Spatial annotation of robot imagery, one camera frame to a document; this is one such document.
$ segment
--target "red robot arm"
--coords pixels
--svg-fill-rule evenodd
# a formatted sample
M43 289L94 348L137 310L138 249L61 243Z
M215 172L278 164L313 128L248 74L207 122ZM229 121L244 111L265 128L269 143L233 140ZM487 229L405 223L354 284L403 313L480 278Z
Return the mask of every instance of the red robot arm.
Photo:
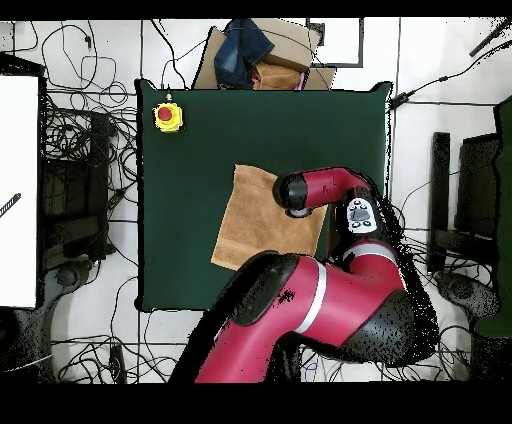
M368 184L346 168L321 169L278 178L274 197L293 217L337 204L342 253L334 263L277 252L250 259L232 280L248 290L194 380L261 382L290 332L361 361L402 357L414 340L414 314Z

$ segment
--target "white stripe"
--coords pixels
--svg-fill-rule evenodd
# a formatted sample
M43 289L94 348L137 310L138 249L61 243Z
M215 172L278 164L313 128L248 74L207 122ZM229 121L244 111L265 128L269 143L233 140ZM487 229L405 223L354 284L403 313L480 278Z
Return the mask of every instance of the white stripe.
M320 312L322 302L324 301L325 290L327 289L327 271L325 266L320 262L317 261L316 263L318 265L318 282L316 284L315 298L313 299L313 303L309 308L306 318L304 318L302 324L295 330L297 333L304 333L311 324L313 324L318 312Z

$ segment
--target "emergency stop button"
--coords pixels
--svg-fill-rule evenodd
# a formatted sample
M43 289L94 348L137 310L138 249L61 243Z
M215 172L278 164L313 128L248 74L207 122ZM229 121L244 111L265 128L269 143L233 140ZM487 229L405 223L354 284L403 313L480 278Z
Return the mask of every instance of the emergency stop button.
M162 132L177 132L183 126L181 108L176 103L161 103L153 109L155 125Z
M158 110L158 117L162 120L162 121L170 121L171 118L172 118L172 112L171 112L171 109L169 109L168 107L161 107L159 110Z

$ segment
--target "white board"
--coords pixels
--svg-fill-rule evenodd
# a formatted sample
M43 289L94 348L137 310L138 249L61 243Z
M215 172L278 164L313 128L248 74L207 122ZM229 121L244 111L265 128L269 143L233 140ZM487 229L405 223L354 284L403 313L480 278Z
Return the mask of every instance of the white board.
M38 80L0 75L0 306L36 303Z

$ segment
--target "green table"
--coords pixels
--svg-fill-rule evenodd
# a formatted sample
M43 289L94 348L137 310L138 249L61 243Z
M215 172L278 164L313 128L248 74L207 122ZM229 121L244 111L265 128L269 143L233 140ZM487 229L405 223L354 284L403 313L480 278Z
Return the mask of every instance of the green table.
M143 311L208 309L228 282L233 271L210 258L235 164L273 174L346 166L384 187L391 83L371 92L172 91L185 121L175 134L153 123L166 93L146 80L135 85ZM327 253L327 233L324 224L318 255Z

